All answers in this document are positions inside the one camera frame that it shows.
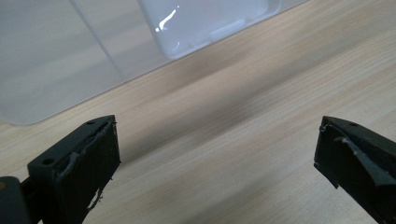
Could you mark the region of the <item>clear plastic box lid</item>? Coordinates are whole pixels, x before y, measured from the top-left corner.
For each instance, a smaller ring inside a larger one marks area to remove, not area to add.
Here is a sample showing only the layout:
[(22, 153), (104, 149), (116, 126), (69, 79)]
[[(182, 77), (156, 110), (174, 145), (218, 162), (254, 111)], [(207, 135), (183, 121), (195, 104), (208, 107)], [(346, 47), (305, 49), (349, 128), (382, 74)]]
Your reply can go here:
[(137, 0), (0, 0), (0, 121), (37, 123), (173, 60)]

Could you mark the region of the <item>clear plastic storage box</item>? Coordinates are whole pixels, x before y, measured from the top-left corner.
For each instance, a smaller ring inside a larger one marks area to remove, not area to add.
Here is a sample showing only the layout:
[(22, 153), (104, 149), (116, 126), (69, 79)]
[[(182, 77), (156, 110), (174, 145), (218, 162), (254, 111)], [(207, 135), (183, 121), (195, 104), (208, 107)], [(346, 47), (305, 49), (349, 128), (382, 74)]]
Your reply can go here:
[(137, 0), (162, 53), (179, 59), (277, 14), (283, 0)]

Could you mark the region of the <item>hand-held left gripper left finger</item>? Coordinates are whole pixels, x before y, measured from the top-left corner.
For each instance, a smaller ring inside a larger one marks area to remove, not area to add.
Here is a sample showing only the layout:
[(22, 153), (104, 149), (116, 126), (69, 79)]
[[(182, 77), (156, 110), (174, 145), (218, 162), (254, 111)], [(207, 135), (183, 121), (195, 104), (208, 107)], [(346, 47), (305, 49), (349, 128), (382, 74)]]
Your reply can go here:
[(28, 163), (44, 224), (82, 224), (120, 165), (116, 119), (89, 120)]

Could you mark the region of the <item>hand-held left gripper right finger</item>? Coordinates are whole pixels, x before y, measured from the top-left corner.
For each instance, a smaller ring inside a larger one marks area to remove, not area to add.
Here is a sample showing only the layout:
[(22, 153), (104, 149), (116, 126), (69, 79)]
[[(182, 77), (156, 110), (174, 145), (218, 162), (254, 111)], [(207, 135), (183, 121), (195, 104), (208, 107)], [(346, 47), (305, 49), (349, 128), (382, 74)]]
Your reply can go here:
[(378, 224), (396, 224), (396, 143), (355, 122), (323, 117), (314, 166)]

